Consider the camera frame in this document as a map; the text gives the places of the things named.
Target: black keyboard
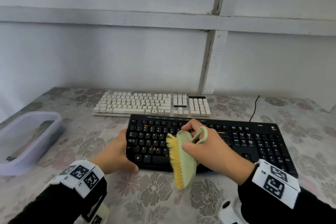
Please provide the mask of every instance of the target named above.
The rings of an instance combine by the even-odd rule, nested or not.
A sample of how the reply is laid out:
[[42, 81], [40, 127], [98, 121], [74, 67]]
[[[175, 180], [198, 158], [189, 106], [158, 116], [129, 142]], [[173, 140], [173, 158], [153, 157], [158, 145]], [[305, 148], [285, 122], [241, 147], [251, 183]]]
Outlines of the black keyboard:
[[[176, 135], [189, 120], [179, 117], [131, 115], [126, 133], [127, 158], [139, 168], [173, 171], [166, 136], [167, 133]], [[223, 141], [249, 161], [257, 162], [262, 158], [298, 177], [278, 125], [232, 120], [197, 120], [208, 128], [214, 128]], [[211, 170], [199, 165], [197, 172]]]

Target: white keyboard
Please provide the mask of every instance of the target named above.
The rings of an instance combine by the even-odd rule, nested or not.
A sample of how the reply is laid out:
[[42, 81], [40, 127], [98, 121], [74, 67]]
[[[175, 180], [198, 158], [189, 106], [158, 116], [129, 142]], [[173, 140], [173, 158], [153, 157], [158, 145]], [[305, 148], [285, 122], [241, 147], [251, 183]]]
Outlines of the white keyboard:
[[129, 117], [131, 114], [210, 117], [206, 97], [185, 94], [105, 92], [93, 109], [97, 116]]

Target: keyboard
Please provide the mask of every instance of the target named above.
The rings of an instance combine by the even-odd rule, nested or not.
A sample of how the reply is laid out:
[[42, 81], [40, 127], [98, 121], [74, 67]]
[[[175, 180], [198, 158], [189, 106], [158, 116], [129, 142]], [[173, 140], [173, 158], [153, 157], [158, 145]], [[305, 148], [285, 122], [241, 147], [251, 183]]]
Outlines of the keyboard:
[[210, 117], [208, 100], [204, 96], [186, 94], [151, 94], [105, 92], [93, 109], [96, 116], [123, 116], [131, 114]]
[[[167, 133], [176, 135], [190, 118], [146, 116], [132, 114], [129, 120], [127, 158], [139, 168], [172, 171]], [[271, 123], [197, 119], [208, 128], [214, 128], [220, 137], [243, 158], [257, 162], [260, 158], [281, 170], [298, 177], [278, 125]], [[198, 173], [211, 172], [203, 165]]]

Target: black hole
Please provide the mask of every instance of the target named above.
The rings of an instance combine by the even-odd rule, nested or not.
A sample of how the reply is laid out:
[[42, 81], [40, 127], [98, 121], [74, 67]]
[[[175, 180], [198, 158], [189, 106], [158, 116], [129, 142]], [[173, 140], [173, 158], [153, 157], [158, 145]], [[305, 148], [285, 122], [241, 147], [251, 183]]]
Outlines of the black hole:
[[223, 209], [225, 209], [226, 207], [228, 207], [230, 205], [230, 201], [227, 201], [227, 202], [225, 202], [225, 204], [223, 205]]

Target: horizontal beam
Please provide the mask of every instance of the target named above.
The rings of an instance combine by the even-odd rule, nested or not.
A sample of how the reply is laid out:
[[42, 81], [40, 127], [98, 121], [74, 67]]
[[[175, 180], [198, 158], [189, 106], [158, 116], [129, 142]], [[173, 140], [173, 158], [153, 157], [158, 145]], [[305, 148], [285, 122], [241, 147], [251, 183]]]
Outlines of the horizontal beam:
[[225, 17], [179, 13], [133, 12], [0, 6], [2, 22], [208, 29], [240, 32], [336, 36], [336, 20]]

